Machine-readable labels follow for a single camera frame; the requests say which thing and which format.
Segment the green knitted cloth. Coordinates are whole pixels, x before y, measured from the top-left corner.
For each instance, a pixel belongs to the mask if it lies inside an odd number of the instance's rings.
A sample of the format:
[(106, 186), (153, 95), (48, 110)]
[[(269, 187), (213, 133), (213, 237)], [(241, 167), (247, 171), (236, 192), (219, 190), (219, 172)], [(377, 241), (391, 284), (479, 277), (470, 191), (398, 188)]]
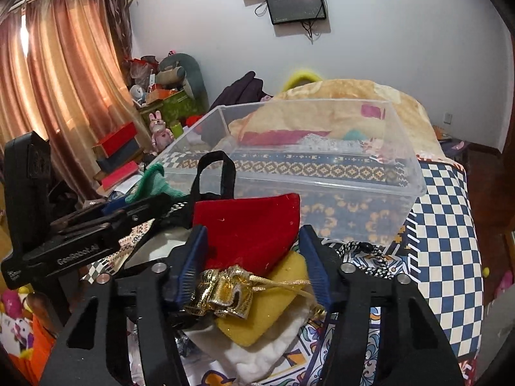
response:
[(165, 179), (164, 167), (161, 163), (155, 163), (143, 173), (135, 191), (126, 197), (126, 203), (132, 204), (160, 194), (167, 194), (171, 199), (180, 199), (185, 196), (185, 193), (168, 184)]

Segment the black handled small bag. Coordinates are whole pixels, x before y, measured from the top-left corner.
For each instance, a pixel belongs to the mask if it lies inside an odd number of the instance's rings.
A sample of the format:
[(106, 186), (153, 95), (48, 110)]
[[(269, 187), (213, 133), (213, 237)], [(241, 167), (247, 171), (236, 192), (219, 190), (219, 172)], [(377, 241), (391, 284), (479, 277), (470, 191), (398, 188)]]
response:
[(223, 151), (171, 152), (158, 165), (172, 198), (170, 209), (153, 223), (159, 229), (192, 229), (201, 201), (235, 197), (236, 165)]

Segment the gold shiny drawstring pouch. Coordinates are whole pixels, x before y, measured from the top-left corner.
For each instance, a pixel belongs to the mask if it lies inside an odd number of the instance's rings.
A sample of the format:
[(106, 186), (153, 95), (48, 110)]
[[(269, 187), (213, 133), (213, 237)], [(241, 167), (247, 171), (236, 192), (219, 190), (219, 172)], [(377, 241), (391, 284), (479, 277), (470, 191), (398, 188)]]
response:
[(193, 316), (213, 313), (217, 317), (235, 316), (246, 320), (255, 293), (282, 289), (295, 295), (313, 299), (304, 291), (309, 280), (274, 281), (245, 271), (238, 266), (225, 270), (209, 269), (201, 273), (192, 299), (184, 309)]

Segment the white fluffy drawstring pouch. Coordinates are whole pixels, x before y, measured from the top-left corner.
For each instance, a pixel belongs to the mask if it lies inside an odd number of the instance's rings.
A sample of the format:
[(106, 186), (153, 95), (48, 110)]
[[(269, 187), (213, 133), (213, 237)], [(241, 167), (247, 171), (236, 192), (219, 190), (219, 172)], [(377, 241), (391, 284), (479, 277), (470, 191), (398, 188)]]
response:
[(224, 375), (237, 385), (260, 381), (271, 374), (280, 358), (298, 339), (298, 332), (311, 315), (311, 305), (304, 297), (292, 301), (271, 328), (250, 347), (229, 339), (214, 324), (197, 324), (185, 331), (196, 351), (183, 359), (192, 385), (200, 385), (207, 374)]

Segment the red velvet pouch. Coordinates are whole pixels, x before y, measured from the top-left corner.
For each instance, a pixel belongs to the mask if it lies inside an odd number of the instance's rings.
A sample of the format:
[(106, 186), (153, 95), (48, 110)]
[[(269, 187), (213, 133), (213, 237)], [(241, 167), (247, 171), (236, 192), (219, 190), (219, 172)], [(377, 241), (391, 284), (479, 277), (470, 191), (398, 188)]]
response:
[(205, 200), (194, 206), (193, 223), (207, 228), (205, 269), (238, 266), (257, 276), (270, 274), (298, 236), (300, 197)]

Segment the yellow sponge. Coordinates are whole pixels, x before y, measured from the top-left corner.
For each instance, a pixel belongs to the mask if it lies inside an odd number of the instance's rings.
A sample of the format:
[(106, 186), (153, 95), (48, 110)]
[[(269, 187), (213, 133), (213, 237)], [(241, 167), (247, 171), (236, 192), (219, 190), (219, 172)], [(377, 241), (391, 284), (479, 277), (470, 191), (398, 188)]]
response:
[(290, 251), (268, 279), (276, 283), (294, 281), (294, 284), (290, 289), (266, 285), (264, 290), (254, 292), (246, 319), (237, 316), (216, 319), (217, 328), (241, 347), (254, 345), (292, 305), (309, 308), (312, 303), (311, 298), (299, 294), (304, 292), (308, 281), (305, 260), (300, 253)]

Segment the clear plastic storage box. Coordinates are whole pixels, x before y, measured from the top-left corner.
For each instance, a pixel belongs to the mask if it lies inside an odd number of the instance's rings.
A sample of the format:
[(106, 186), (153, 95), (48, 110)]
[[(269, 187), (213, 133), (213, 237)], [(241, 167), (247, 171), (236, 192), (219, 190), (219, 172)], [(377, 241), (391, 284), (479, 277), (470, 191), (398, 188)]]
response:
[(400, 138), (393, 141), (365, 140), (356, 131), (342, 140), (314, 133), (274, 136), (266, 145), (244, 144), (231, 136), (229, 124), (264, 103), (215, 108), (161, 152), (157, 162), (165, 161), (171, 152), (223, 151), (236, 165), (236, 197), (297, 193), (300, 215), (302, 200), (314, 194), (370, 200), (386, 213), (384, 223), (377, 229), (354, 223), (349, 229), (338, 229), (336, 236), (390, 244), (426, 191), (421, 166), (394, 109), (390, 108), (391, 118)]

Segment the dark blue flat box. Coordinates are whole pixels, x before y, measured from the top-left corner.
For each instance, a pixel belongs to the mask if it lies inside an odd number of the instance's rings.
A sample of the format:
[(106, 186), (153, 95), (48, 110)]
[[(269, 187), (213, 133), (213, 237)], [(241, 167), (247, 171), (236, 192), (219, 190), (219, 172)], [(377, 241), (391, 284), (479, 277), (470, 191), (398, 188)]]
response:
[(130, 161), (131, 158), (138, 154), (140, 151), (141, 147), (137, 140), (131, 139), (111, 156), (96, 160), (96, 162), (103, 172), (109, 174)]

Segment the red flat box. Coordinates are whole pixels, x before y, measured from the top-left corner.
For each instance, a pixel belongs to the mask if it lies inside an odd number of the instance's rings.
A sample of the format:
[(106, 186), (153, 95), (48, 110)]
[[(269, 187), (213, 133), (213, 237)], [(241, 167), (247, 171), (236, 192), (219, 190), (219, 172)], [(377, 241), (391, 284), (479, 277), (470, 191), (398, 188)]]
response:
[(92, 147), (92, 151), (98, 160), (109, 158), (136, 135), (137, 130), (135, 124), (128, 122), (99, 140), (97, 144)]

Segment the pink plush bunny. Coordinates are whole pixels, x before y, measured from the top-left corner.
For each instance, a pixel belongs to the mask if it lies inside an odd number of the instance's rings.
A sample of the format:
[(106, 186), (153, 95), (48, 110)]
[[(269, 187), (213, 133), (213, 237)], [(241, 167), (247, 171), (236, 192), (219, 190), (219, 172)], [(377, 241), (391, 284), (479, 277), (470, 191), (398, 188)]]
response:
[(166, 122), (162, 119), (162, 114), (159, 110), (150, 113), (148, 116), (152, 145), (160, 153), (173, 143), (174, 136), (172, 131), (167, 128)]

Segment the patterned patchwork bedspread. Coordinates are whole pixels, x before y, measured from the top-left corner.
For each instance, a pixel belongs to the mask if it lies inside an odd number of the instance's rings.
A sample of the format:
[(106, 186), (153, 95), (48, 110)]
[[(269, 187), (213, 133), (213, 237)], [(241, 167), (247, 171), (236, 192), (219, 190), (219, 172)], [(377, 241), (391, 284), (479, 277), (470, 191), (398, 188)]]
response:
[[(481, 342), (483, 281), (466, 176), (461, 167), (442, 162), (425, 161), (421, 168), (426, 193), (416, 200), (393, 243), (375, 253), (360, 252), (349, 235), (336, 236), (338, 229), (349, 229), (354, 223), (366, 223), (372, 229), (384, 223), (386, 213), (370, 200), (314, 194), (302, 200), (301, 217), (344, 261), (410, 275), (448, 337), (464, 383), (472, 384)], [(247, 385), (317, 384), (335, 325), (335, 316), (308, 317), (271, 374)], [(179, 349), (182, 360), (196, 351), (185, 332)], [(200, 385), (237, 384), (209, 373)]]

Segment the green cardboard box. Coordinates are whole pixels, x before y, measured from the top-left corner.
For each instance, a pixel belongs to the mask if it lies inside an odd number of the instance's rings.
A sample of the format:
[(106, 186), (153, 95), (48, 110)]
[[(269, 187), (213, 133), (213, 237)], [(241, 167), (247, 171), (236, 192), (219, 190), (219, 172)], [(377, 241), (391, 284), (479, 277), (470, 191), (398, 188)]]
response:
[(191, 116), (203, 115), (205, 109), (201, 102), (189, 98), (186, 92), (177, 92), (168, 98), (156, 100), (146, 106), (137, 109), (146, 124), (150, 123), (149, 114), (159, 111), (162, 119), (170, 124), (182, 121)]

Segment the orange pink curtain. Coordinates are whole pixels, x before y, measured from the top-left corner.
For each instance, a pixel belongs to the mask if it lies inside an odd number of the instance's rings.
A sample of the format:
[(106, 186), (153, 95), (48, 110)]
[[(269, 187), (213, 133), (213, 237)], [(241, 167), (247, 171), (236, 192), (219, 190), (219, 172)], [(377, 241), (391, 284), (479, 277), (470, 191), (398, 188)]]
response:
[(116, 57), (105, 0), (33, 0), (1, 24), (1, 142), (37, 132), (81, 199), (94, 199), (92, 151), (133, 123), (150, 148)]

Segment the grey plush toy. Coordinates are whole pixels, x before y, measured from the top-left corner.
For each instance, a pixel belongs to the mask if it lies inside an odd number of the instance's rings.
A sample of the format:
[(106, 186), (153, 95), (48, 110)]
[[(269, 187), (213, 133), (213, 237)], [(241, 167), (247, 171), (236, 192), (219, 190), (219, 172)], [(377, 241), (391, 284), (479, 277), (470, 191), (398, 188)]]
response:
[(173, 53), (162, 59), (158, 65), (155, 82), (163, 87), (182, 88), (189, 98), (199, 103), (201, 109), (208, 109), (208, 95), (200, 66), (185, 53)]

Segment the dark purple clothing pile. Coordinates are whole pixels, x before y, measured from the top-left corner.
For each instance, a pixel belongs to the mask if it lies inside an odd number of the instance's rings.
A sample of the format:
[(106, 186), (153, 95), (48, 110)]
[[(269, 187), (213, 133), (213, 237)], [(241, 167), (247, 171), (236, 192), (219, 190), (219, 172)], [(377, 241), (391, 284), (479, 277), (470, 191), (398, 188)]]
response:
[(267, 96), (263, 90), (263, 85), (263, 80), (256, 77), (256, 72), (249, 71), (230, 86), (224, 88), (212, 103), (211, 110), (218, 106), (234, 106), (259, 102)]

